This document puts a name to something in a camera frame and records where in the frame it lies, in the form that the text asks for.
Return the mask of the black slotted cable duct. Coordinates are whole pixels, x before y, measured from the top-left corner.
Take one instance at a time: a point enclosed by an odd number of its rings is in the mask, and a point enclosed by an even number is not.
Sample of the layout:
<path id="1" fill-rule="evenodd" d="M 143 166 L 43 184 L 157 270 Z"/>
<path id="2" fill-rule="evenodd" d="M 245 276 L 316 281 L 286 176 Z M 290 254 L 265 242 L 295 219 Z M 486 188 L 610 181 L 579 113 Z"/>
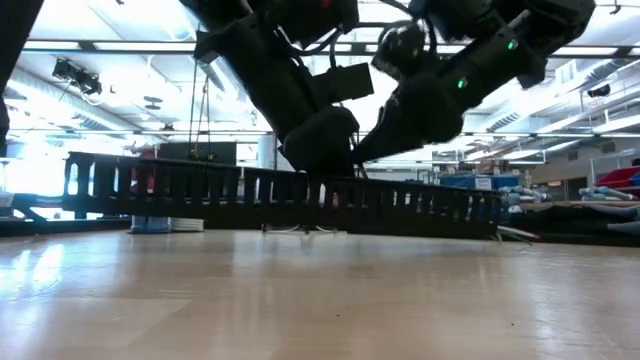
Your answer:
<path id="1" fill-rule="evenodd" d="M 131 192 L 134 168 L 154 170 L 152 193 Z M 501 215 L 495 191 L 190 161 L 71 153 L 67 211 L 202 219 L 222 229 L 318 225 L 356 234 L 485 239 Z"/>

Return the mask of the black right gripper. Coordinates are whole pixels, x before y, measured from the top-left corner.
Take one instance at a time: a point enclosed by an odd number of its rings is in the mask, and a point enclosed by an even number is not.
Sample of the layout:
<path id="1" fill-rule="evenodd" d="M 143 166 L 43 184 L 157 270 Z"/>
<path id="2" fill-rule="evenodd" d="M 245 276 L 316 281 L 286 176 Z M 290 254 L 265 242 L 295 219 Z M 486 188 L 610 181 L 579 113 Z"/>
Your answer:
<path id="1" fill-rule="evenodd" d="M 414 75 L 394 96 L 398 108 L 380 109 L 376 126 L 352 151 L 355 163 L 406 152 L 415 143 L 446 143 L 461 133 L 462 113 L 433 73 Z"/>

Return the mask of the black overhead light bar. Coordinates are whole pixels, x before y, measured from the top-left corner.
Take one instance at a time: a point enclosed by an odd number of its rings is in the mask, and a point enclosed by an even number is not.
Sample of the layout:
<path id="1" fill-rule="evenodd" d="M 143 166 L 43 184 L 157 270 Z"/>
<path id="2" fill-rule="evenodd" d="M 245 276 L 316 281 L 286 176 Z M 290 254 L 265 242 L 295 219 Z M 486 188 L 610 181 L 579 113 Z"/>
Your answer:
<path id="1" fill-rule="evenodd" d="M 195 50 L 195 42 L 164 41 L 98 41 L 98 40 L 27 40 L 23 52 L 31 53 L 104 53 L 142 55 L 189 55 Z M 439 44 L 442 55 L 453 55 L 465 48 L 464 44 Z M 374 42 L 340 42 L 335 45 L 336 55 L 369 56 L 378 49 Z M 550 58 L 568 59 L 634 59 L 640 60 L 640 45 L 570 45 Z"/>

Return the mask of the blue storage bin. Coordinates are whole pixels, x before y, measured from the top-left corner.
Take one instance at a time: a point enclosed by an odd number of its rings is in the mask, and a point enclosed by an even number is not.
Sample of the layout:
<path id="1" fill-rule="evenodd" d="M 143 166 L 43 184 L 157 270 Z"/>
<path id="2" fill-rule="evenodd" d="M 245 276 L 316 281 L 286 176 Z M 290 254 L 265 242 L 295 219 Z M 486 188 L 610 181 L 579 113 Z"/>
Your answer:
<path id="1" fill-rule="evenodd" d="M 520 179 L 517 176 L 507 175 L 447 175 L 440 177 L 439 181 L 444 186 L 477 190 L 499 190 L 503 187 L 520 185 Z"/>

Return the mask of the rolled grey cloth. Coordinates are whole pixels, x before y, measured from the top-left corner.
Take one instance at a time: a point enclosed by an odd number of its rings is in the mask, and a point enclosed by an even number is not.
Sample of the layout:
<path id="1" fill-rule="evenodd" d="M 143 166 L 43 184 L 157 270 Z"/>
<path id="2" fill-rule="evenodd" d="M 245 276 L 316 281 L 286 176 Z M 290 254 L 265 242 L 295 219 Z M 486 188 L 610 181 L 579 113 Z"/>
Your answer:
<path id="1" fill-rule="evenodd" d="M 523 203 L 541 203 L 548 201 L 548 195 L 523 186 L 502 187 L 499 189 L 503 202 L 509 206 Z"/>
<path id="2" fill-rule="evenodd" d="M 635 195 L 624 193 L 608 187 L 581 188 L 579 195 L 583 201 L 637 201 Z"/>

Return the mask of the red storage bin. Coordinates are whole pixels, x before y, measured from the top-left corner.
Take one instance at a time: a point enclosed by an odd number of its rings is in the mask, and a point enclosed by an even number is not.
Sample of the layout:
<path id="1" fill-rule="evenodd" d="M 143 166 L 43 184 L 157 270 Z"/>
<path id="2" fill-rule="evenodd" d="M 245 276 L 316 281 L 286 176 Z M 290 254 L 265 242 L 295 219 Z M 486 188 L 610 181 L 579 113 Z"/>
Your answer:
<path id="1" fill-rule="evenodd" d="M 608 188 L 640 186 L 640 166 L 616 169 L 598 180 L 595 185 Z"/>

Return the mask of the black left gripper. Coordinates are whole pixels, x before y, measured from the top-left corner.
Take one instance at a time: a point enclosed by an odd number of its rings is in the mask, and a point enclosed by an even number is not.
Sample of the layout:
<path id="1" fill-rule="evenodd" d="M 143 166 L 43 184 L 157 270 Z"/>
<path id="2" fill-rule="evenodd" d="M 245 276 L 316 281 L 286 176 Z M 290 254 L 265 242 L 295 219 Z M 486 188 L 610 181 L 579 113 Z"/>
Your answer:
<path id="1" fill-rule="evenodd" d="M 351 138 L 359 124 L 340 103 L 373 93 L 367 64 L 335 66 L 312 75 L 283 34 L 255 15 L 218 31 L 198 32 L 194 55 L 227 62 L 295 170 L 310 175 L 354 173 Z"/>

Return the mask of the red bin shelf rack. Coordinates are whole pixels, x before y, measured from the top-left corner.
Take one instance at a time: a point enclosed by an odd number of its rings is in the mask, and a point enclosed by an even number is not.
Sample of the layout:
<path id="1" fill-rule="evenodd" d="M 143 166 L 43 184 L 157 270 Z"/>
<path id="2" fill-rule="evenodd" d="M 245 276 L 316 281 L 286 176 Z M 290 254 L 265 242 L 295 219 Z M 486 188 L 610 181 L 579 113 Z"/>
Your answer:
<path id="1" fill-rule="evenodd" d="M 156 149 L 143 148 L 137 152 L 137 157 L 140 159 L 155 159 Z M 134 194 L 138 193 L 152 193 L 154 190 L 154 170 L 148 168 L 134 168 L 131 172 L 132 184 L 130 190 Z"/>

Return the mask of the black monitor panel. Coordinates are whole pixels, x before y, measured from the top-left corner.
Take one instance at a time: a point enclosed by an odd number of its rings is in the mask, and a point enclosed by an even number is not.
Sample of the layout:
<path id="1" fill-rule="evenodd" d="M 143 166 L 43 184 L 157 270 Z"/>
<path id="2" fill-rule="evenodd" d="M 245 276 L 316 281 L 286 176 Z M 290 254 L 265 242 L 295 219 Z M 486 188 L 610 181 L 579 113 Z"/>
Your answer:
<path id="1" fill-rule="evenodd" d="M 157 157 L 235 165 L 237 144 L 235 142 L 164 143 L 160 145 Z"/>

